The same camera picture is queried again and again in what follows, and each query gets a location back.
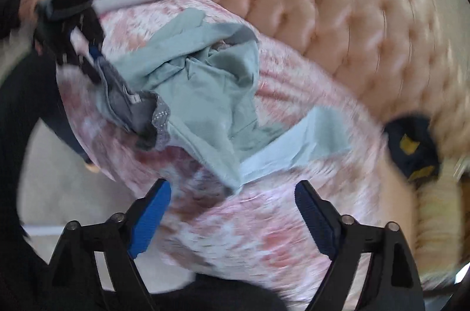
screw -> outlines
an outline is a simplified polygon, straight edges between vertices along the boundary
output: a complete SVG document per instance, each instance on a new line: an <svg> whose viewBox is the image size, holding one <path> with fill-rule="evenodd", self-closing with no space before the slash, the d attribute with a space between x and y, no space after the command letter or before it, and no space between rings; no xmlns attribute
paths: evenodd
<svg viewBox="0 0 470 311"><path fill-rule="evenodd" d="M75 230L78 229L80 224L77 221L70 221L65 227L67 230Z"/></svg>
<svg viewBox="0 0 470 311"><path fill-rule="evenodd" d="M123 222L125 219L124 213L115 213L111 216L111 221L113 222Z"/></svg>
<svg viewBox="0 0 470 311"><path fill-rule="evenodd" d="M400 230L400 226L396 223L396 222L389 222L387 224L388 228L391 230L391 231L398 231Z"/></svg>
<svg viewBox="0 0 470 311"><path fill-rule="evenodd" d="M345 214L344 216L341 217L341 222L344 223L345 225L352 225L355 222L355 219L353 216L350 216L349 214Z"/></svg>

yellow patch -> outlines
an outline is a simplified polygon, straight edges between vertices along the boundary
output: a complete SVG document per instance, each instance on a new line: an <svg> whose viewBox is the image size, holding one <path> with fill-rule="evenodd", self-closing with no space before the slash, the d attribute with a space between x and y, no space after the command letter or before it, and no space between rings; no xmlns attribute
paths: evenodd
<svg viewBox="0 0 470 311"><path fill-rule="evenodd" d="M409 181L414 181L417 179L422 179L423 177L427 177L431 175L434 170L434 165L430 165L425 168L421 168L420 170L415 170L410 177L408 178Z"/></svg>
<svg viewBox="0 0 470 311"><path fill-rule="evenodd" d="M414 141L410 139L406 133L403 135L403 137L400 140L400 148L408 156L415 153L418 146L419 146L419 141Z"/></svg>

fluffy pink fabric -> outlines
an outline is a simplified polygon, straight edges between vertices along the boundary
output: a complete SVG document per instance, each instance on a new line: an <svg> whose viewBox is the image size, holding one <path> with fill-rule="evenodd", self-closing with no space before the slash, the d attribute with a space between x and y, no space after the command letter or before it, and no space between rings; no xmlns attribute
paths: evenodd
<svg viewBox="0 0 470 311"><path fill-rule="evenodd" d="M110 61L138 48L187 7L207 21L245 23L209 0L163 0L104 15L103 52ZM264 177L227 198L223 185L184 150L134 148L136 138L106 121L95 106L93 85L75 68L58 71L70 123L93 161L117 182L142 196L159 177L172 184L172 201L157 237L168 261L197 272L247 280L271 288L291 305L306 305L330 264L311 238L294 202L302 179L341 214L377 224L380 182L376 165L382 130L366 109L319 66L292 48L258 33L260 80L255 104L261 123L296 124L314 105L338 108L351 135L351 152L303 169ZM77 48L86 45L75 36ZM362 262L350 299L365 276Z"/></svg>

tufted leather upholstery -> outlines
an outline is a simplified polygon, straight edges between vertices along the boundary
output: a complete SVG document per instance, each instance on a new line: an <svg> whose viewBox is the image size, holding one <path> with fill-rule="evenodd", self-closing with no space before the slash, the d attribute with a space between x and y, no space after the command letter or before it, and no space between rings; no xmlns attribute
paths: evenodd
<svg viewBox="0 0 470 311"><path fill-rule="evenodd" d="M469 93L432 0L213 0L314 60L381 122L432 117L441 154L470 151Z"/></svg>

shirt sleeve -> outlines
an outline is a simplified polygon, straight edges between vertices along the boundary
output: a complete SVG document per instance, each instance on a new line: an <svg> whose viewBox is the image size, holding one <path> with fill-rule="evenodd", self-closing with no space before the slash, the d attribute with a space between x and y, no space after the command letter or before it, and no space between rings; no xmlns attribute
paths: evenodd
<svg viewBox="0 0 470 311"><path fill-rule="evenodd" d="M10 31L20 27L18 10L21 0L0 0L0 39L7 37Z"/></svg>

